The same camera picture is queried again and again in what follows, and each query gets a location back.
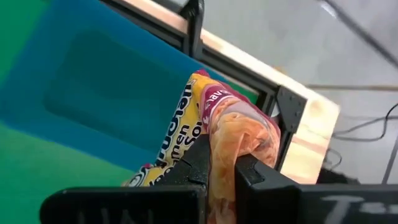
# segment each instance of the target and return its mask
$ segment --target chip bag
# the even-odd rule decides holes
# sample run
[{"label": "chip bag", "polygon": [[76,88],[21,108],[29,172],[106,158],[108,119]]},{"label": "chip bag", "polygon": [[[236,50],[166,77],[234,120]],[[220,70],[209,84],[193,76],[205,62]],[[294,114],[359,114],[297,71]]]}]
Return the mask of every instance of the chip bag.
[{"label": "chip bag", "polygon": [[127,185],[155,185],[200,134],[209,134],[211,147],[208,223],[236,223],[236,158],[251,153],[274,167],[280,130],[245,96],[204,70],[193,73],[185,86],[155,164],[142,166]]}]

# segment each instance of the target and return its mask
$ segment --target wooden frame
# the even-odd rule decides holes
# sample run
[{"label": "wooden frame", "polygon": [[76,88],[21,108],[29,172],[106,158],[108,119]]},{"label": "wooden frame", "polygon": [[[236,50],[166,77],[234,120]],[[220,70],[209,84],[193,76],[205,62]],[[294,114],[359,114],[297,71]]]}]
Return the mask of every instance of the wooden frame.
[{"label": "wooden frame", "polygon": [[[133,6],[170,27],[187,33],[187,22],[184,18],[153,1],[118,0],[118,2],[126,7]],[[205,46],[307,99],[301,122],[290,143],[281,173],[301,184],[315,184],[340,112],[339,106],[205,29],[201,31],[201,39]]]}]

